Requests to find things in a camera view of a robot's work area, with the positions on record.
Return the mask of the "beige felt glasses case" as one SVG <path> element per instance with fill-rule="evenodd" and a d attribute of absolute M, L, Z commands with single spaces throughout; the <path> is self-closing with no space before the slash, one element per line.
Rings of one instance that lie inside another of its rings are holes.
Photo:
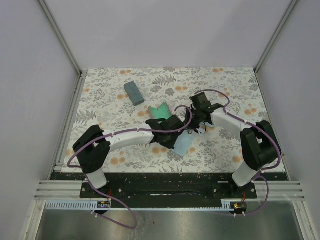
<path fill-rule="evenodd" d="M 163 102 L 158 107 L 148 107 L 148 112 L 152 119 L 169 119 L 172 116 L 172 112 L 166 102 Z"/>

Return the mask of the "black wire-frame glasses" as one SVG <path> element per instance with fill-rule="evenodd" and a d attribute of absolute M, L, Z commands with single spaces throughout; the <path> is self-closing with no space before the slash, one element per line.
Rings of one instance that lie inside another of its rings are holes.
<path fill-rule="evenodd" d="M 190 106 L 190 110 L 191 113 L 187 111 L 185 114 L 185 123 L 187 124 L 189 120 L 191 120 L 190 124 L 186 128 L 189 134 L 194 132 L 193 129 L 199 128 L 201 124 L 205 125 L 205 120 L 207 119 L 206 113 L 200 109 L 196 109 L 193 103 Z"/>

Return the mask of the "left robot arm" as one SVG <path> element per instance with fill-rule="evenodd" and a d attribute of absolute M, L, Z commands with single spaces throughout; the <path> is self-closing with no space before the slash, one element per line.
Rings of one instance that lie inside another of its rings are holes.
<path fill-rule="evenodd" d="M 133 145 L 157 143 L 173 149 L 185 123 L 177 116 L 149 119 L 136 128 L 104 134 L 99 125 L 91 126 L 73 145 L 82 172 L 95 189 L 107 185 L 103 165 L 109 153 Z"/>

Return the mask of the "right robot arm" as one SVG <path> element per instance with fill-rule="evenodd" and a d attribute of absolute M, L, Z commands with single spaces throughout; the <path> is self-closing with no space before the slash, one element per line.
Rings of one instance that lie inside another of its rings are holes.
<path fill-rule="evenodd" d="M 243 163 L 232 174 L 232 180 L 238 187 L 243 187 L 255 180 L 259 173 L 277 168 L 281 162 L 281 148 L 271 124 L 266 121 L 251 123 L 227 110 L 227 104 L 212 104 L 205 90 L 191 96 L 191 113 L 186 117 L 191 120 L 190 127 L 200 131 L 201 124 L 220 127 L 240 139 Z"/>

